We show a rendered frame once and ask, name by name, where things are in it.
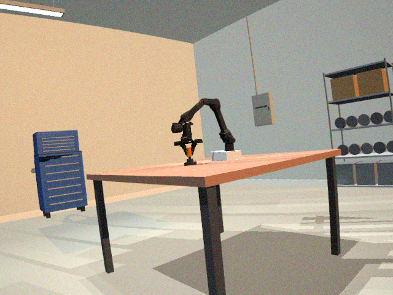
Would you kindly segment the orange knob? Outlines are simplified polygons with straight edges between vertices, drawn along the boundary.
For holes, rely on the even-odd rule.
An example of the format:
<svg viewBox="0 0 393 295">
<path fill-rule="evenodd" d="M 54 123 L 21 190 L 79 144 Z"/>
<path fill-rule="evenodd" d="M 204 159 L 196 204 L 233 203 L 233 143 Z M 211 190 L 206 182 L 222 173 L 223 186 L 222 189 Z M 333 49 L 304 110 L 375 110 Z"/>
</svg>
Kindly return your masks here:
<svg viewBox="0 0 393 295">
<path fill-rule="evenodd" d="M 187 157 L 191 157 L 191 156 L 193 156 L 192 155 L 192 148 L 190 147 L 188 147 L 188 148 L 186 148 L 186 154 L 187 154 Z"/>
</svg>

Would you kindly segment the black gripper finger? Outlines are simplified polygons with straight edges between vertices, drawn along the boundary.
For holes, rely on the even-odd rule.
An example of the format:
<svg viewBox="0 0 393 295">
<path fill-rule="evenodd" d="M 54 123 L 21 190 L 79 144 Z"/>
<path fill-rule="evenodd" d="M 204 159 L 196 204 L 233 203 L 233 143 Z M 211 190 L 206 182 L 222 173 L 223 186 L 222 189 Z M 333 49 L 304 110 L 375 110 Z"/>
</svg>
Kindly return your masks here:
<svg viewBox="0 0 393 295">
<path fill-rule="evenodd" d="M 196 145 L 197 145 L 197 144 L 191 144 L 191 147 L 192 147 L 192 155 L 193 155 L 193 153 L 194 153 L 194 150 L 195 150 Z"/>
<path fill-rule="evenodd" d="M 184 150 L 184 152 L 185 152 L 185 154 L 186 154 L 186 145 L 184 145 L 184 146 L 180 146 L 183 150 Z M 187 155 L 187 154 L 186 154 Z"/>
</svg>

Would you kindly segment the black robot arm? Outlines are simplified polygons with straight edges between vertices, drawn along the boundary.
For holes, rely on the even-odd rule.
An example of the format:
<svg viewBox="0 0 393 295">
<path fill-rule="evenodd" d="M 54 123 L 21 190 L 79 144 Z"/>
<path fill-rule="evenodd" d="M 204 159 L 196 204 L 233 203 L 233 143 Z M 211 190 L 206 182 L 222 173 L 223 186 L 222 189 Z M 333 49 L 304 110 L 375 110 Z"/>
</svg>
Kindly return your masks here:
<svg viewBox="0 0 393 295">
<path fill-rule="evenodd" d="M 171 131 L 172 133 L 191 132 L 191 125 L 193 123 L 189 122 L 193 118 L 194 114 L 204 105 L 209 105 L 209 107 L 214 111 L 216 119 L 220 127 L 220 138 L 225 143 L 225 151 L 235 151 L 234 143 L 236 139 L 233 137 L 231 131 L 227 128 L 223 115 L 220 110 L 220 101 L 218 99 L 201 99 L 194 107 L 189 111 L 183 113 L 178 123 L 172 123 Z M 189 123 L 186 123 L 189 122 Z M 184 124 L 184 125 L 183 125 Z M 182 134 L 181 143 L 188 143 L 192 139 L 192 136 L 187 133 L 187 135 Z"/>
</svg>

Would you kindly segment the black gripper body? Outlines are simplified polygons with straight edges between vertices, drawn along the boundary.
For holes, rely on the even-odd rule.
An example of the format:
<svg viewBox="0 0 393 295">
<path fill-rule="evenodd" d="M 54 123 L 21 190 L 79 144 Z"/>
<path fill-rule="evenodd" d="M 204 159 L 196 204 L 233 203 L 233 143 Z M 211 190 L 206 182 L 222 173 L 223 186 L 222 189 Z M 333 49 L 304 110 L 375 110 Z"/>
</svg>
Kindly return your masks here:
<svg viewBox="0 0 393 295">
<path fill-rule="evenodd" d="M 187 133 L 188 133 L 189 135 L 192 135 L 192 132 L 183 132 L 184 135 L 187 135 Z M 175 146 L 184 146 L 185 144 L 190 144 L 190 143 L 192 143 L 192 144 L 197 144 L 197 143 L 202 143 L 202 142 L 203 142 L 202 139 L 195 139 L 194 141 L 193 141 L 193 139 L 191 139 L 191 140 L 189 140 L 189 141 L 191 141 L 191 142 L 188 142 L 188 143 L 181 143 L 181 141 L 175 141 L 175 142 L 174 142 L 174 145 L 175 145 Z"/>
</svg>

